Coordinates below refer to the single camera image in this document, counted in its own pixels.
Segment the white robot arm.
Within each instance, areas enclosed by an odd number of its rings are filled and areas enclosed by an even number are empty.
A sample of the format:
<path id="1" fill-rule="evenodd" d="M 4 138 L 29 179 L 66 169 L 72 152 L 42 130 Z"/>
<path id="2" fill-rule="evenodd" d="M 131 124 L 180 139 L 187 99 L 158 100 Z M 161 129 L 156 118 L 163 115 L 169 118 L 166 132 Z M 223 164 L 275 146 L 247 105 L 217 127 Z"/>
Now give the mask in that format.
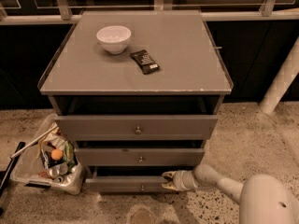
<path id="1" fill-rule="evenodd" d="M 299 200 L 271 175 L 253 175 L 245 183 L 221 175 L 207 164 L 168 171 L 164 189 L 187 191 L 213 187 L 239 205 L 239 224 L 299 224 Z"/>

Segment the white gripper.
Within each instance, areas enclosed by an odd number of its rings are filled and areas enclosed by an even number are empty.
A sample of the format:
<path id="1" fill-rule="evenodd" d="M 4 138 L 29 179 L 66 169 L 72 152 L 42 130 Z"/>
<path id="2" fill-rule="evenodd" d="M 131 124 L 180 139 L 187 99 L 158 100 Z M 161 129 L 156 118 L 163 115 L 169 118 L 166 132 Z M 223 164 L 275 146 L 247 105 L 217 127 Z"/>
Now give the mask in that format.
<path id="1" fill-rule="evenodd" d="M 172 179 L 172 183 L 168 182 L 162 184 L 162 187 L 167 190 L 187 191 L 199 187 L 199 183 L 195 179 L 193 171 L 167 171 L 162 173 L 162 177 Z"/>

